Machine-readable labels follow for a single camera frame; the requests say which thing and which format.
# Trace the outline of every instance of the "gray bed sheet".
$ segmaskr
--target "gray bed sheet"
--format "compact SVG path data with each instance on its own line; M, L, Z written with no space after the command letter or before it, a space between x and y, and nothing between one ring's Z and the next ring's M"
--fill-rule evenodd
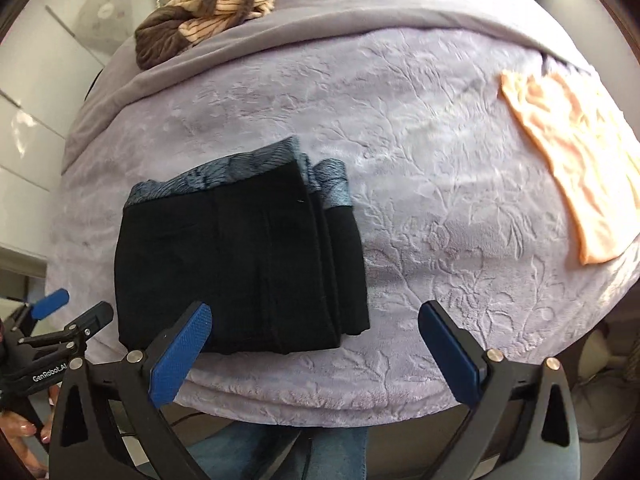
M417 331L422 302L439 300L484 348L530 363L612 309L638 278L640 240L609 263L578 264L545 160L498 92L504 69L574 70L553 57L590 69L548 14L532 0L469 0L476 10L458 27L460 0L278 1L141 75L125 44L98 80L56 201L47 288L68 288L71 302L55 325L114 302L135 183L290 135L312 161L346 164L372 327L327 351L203 354L177 402L265 424L395 422L455 403ZM514 7L532 19L516 20ZM114 322L89 358L121 358L117 339Z

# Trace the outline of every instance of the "person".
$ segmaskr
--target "person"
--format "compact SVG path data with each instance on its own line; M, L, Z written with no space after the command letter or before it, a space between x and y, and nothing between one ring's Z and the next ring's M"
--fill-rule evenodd
M57 386L49 389L52 410L42 430L45 443L50 441L59 392ZM2 412L0 430L29 471L37 479L44 478L47 467L38 462L23 440L36 433L35 426L15 413ZM367 477L367 430L294 428L235 421L188 447L188 451L212 480L260 480L285 453L271 476L273 480L364 480ZM139 470L158 478L149 463L141 465Z

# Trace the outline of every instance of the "cable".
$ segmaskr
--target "cable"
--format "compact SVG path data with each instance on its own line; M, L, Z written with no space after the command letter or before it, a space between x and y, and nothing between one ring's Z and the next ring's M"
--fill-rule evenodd
M178 420L172 422L171 423L171 427L173 428L173 427L177 426L178 424L180 424L181 422L184 422L185 420L188 420L189 418L192 418L194 416L199 416L199 415L207 415L207 414L203 413L203 412L190 413L189 415L182 416ZM138 435L136 433L121 433L120 436L121 437L125 437L125 436L138 436Z

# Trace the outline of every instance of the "black fabric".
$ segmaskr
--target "black fabric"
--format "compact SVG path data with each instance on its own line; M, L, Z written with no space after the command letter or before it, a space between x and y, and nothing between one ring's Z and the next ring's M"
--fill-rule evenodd
M296 162L126 207L114 278L130 350L146 348L195 300L212 309L204 351L336 348L342 333L369 327L352 208L323 211Z

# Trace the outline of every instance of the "folded black garment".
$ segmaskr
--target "folded black garment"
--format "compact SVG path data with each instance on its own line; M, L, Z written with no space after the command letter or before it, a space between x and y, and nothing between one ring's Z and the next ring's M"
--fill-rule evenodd
M336 348L369 328L344 165L312 168L295 137L134 186L114 272L130 350L195 300L212 309L210 352Z

